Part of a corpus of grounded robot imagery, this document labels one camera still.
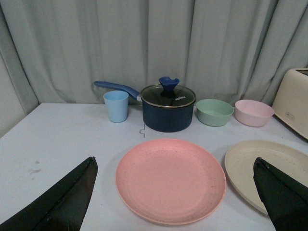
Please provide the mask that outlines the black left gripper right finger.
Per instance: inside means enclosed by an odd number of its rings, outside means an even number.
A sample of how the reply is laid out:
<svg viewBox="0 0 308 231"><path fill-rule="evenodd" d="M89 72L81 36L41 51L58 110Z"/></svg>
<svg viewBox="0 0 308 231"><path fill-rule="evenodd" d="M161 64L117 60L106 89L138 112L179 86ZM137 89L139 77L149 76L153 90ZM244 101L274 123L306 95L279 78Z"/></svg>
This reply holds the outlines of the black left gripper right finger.
<svg viewBox="0 0 308 231"><path fill-rule="evenodd" d="M253 179L275 230L308 229L308 188L258 157Z"/></svg>

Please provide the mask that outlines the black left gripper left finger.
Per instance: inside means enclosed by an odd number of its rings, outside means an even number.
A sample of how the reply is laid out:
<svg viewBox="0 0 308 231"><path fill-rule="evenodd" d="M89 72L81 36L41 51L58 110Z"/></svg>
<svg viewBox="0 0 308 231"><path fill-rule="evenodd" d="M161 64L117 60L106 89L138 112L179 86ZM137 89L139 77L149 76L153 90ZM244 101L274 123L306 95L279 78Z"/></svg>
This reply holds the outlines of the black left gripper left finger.
<svg viewBox="0 0 308 231"><path fill-rule="evenodd" d="M89 157L31 204L0 225L2 231L78 231L92 197L98 165Z"/></svg>

